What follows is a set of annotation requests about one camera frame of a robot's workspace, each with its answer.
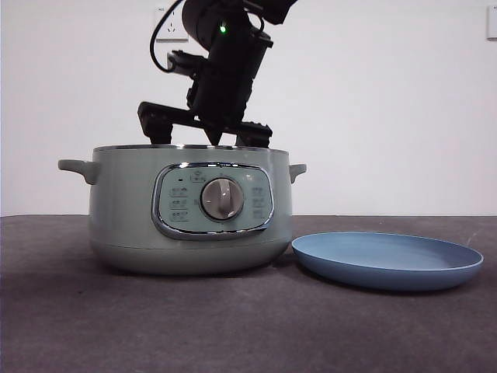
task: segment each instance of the gray table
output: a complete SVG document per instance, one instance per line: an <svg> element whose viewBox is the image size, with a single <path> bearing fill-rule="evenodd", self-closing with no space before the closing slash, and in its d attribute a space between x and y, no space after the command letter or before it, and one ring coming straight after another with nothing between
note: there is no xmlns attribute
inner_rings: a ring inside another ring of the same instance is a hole
<svg viewBox="0 0 497 373"><path fill-rule="evenodd" d="M485 262L424 294L332 283L290 250L238 274L142 276L94 258L84 216L3 218L2 371L497 371L497 218L294 218L296 236L327 231L446 239Z"/></svg>

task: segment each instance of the blue plate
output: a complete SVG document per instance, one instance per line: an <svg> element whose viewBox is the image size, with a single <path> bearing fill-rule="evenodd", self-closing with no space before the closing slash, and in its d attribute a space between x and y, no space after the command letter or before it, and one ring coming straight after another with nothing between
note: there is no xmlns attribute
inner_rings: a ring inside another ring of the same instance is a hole
<svg viewBox="0 0 497 373"><path fill-rule="evenodd" d="M331 280L393 291L432 291L471 279L483 255L456 243L411 235L337 232L292 242L304 267Z"/></svg>

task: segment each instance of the electrical outlet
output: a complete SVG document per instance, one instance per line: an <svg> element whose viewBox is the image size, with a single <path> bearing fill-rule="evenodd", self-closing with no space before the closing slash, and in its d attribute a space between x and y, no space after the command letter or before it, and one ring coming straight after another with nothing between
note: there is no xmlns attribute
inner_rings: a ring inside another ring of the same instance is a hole
<svg viewBox="0 0 497 373"><path fill-rule="evenodd" d="M155 24L154 27L158 25L164 14L168 11L169 7L174 1L164 3L155 8ZM172 14L162 25L159 31L156 41L188 41L188 33L183 27L183 20L181 17L183 11L183 3L179 4Z"/></svg>

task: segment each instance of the control knob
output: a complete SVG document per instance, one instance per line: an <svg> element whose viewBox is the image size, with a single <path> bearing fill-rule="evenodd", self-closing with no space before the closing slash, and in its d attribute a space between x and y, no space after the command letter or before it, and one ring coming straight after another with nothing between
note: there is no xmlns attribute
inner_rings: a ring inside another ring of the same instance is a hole
<svg viewBox="0 0 497 373"><path fill-rule="evenodd" d="M202 191L202 208L209 217L216 220L233 218L243 208L243 192L233 180L215 179Z"/></svg>

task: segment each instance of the robotic arm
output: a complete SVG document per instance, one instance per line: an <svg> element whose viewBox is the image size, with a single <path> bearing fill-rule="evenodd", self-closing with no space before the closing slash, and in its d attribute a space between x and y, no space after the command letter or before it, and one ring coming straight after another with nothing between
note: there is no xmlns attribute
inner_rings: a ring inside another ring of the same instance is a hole
<svg viewBox="0 0 497 373"><path fill-rule="evenodd" d="M243 122L252 83L268 47L273 42L264 33L264 19L281 24L297 0L186 0L182 20L186 32L209 51L208 58L173 51L168 54L168 68L155 58L158 30L181 2L165 14L151 38L151 56L164 72L189 76L193 86L187 94L189 110L155 103L141 103L138 108L143 132L152 144L168 144L173 124L205 130L212 145L218 145L226 132L237 135L236 145L267 148L273 134L268 126ZM259 17L254 27L249 13Z"/></svg>

